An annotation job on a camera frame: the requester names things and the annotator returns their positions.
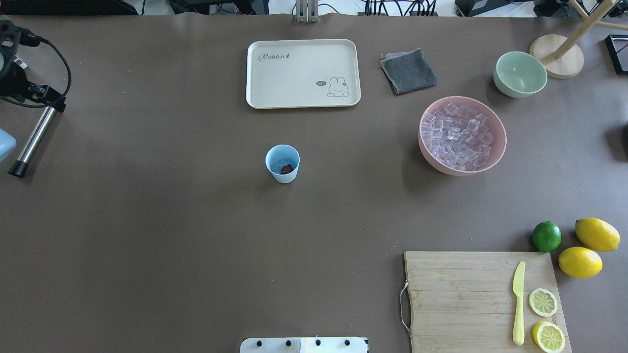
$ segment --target wooden lamp base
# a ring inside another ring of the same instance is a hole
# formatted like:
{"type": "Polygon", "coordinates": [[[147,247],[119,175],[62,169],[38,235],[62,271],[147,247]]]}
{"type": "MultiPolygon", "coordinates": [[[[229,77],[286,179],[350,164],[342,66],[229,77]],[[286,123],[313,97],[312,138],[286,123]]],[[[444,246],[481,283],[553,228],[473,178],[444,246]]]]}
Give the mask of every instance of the wooden lamp base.
{"type": "Polygon", "coordinates": [[[561,35],[544,35],[530,46],[530,54],[537,58],[548,73],[555,79],[570,79],[578,75],[585,64],[585,58],[578,45],[571,47],[562,57],[554,58],[556,50],[567,40],[561,35]]]}

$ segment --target lemon slice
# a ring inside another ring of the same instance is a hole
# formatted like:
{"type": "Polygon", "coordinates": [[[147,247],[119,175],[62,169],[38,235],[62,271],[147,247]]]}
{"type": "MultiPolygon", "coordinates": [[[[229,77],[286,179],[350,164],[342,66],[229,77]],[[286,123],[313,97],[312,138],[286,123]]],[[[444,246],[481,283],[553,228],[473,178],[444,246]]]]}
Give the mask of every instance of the lemon slice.
{"type": "Polygon", "coordinates": [[[559,353],[565,348],[565,335],[555,324],[539,321],[532,328],[534,342],[547,353],[559,353]]]}
{"type": "Polygon", "coordinates": [[[530,307],[538,315],[550,317],[556,313],[558,301],[547,289],[537,288],[530,293],[530,307]]]}

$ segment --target yellow plastic knife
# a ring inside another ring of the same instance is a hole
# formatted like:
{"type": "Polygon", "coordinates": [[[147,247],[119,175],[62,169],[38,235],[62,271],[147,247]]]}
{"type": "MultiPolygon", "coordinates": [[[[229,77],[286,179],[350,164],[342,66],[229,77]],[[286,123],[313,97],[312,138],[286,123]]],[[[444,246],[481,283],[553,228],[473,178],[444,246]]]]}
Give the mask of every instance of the yellow plastic knife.
{"type": "Polygon", "coordinates": [[[512,292],[517,297],[517,308],[514,312],[514,326],[512,328],[512,341],[517,345],[523,344],[523,277],[526,272],[526,263],[521,261],[517,265],[512,280],[512,292]]]}

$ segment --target brown table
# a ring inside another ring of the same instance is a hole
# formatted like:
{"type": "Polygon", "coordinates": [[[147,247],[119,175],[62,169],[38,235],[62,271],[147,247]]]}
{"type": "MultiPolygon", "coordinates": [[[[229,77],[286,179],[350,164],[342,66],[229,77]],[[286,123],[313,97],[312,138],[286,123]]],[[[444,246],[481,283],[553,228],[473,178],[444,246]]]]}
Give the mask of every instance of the brown table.
{"type": "MultiPolygon", "coordinates": [[[[0,176],[0,350],[237,352],[245,337],[358,335],[371,352],[409,352],[399,321],[404,251],[533,251],[545,220],[580,245],[580,217],[628,233],[628,81],[595,28],[583,71],[526,99],[492,83],[496,60],[577,19],[289,15],[10,17],[56,44],[73,70],[68,108],[18,180],[0,176]],[[257,111],[246,104],[256,40],[348,38],[354,107],[257,111]],[[439,82],[395,96],[382,53],[421,47],[439,82]],[[420,155],[418,120],[466,95],[503,120],[490,171],[444,175],[420,155]],[[264,166],[278,143],[297,179],[264,166]]],[[[21,48],[29,79],[65,87],[48,48],[21,48]]],[[[0,102],[20,149],[41,111],[0,102]]],[[[0,163],[9,169],[15,156],[0,163]]],[[[558,251],[553,254],[556,262],[558,251]]],[[[628,247],[596,277],[556,267],[577,352],[620,352],[628,327],[628,247]]]]}

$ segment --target black cable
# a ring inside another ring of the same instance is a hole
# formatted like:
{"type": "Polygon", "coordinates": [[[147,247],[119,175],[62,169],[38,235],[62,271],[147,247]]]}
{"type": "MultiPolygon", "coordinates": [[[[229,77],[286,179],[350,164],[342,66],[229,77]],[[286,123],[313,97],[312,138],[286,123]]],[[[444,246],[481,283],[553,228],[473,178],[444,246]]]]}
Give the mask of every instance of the black cable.
{"type": "Polygon", "coordinates": [[[379,14],[382,14],[382,6],[384,6],[384,13],[388,16],[388,10],[386,10],[386,5],[384,5],[384,0],[381,0],[379,3],[379,14]]]}
{"type": "Polygon", "coordinates": [[[401,9],[401,5],[399,5],[399,1],[394,0],[394,3],[397,4],[397,7],[399,8],[399,15],[403,16],[403,10],[401,9]]]}
{"type": "Polygon", "coordinates": [[[427,6],[425,6],[425,9],[423,11],[421,11],[421,16],[427,16],[430,13],[430,7],[431,4],[429,2],[429,0],[424,0],[427,3],[427,6]]]}
{"type": "Polygon", "coordinates": [[[414,9],[414,6],[418,4],[417,0],[413,0],[412,4],[410,5],[410,7],[408,7],[406,9],[406,12],[403,14],[403,16],[406,16],[408,13],[410,13],[410,16],[412,16],[412,10],[414,9]]]}
{"type": "Polygon", "coordinates": [[[220,9],[220,10],[221,10],[221,11],[225,11],[226,13],[230,13],[230,14],[241,14],[241,12],[239,12],[239,11],[238,11],[238,12],[236,12],[236,13],[233,13],[233,12],[231,12],[231,11],[227,11],[227,10],[225,10],[225,9],[220,9]]]}
{"type": "Polygon", "coordinates": [[[332,8],[332,10],[336,11],[336,13],[340,13],[340,12],[338,12],[338,10],[336,10],[335,8],[333,8],[333,6],[331,6],[329,4],[318,4],[318,7],[321,7],[321,6],[329,6],[330,8],[332,8]]]}
{"type": "Polygon", "coordinates": [[[36,106],[34,104],[24,104],[24,103],[20,103],[20,102],[16,102],[15,100],[9,100],[6,97],[0,97],[0,99],[5,100],[6,102],[9,102],[11,104],[15,104],[16,106],[20,106],[20,107],[26,107],[26,108],[45,108],[45,107],[50,107],[56,103],[59,103],[63,98],[65,98],[65,96],[68,94],[68,92],[70,91],[70,85],[72,84],[72,73],[70,71],[70,66],[68,65],[68,62],[65,60],[65,58],[63,57],[63,55],[61,54],[61,52],[59,51],[59,49],[57,49],[55,47],[55,45],[53,43],[50,43],[49,40],[47,40],[46,38],[42,38],[40,36],[38,36],[38,39],[40,42],[42,43],[46,43],[47,45],[50,45],[50,47],[57,53],[57,55],[61,58],[61,61],[63,61],[63,64],[65,65],[65,69],[68,71],[68,85],[65,88],[65,92],[63,92],[63,94],[53,100],[50,103],[47,104],[42,104],[40,106],[36,106]]]}

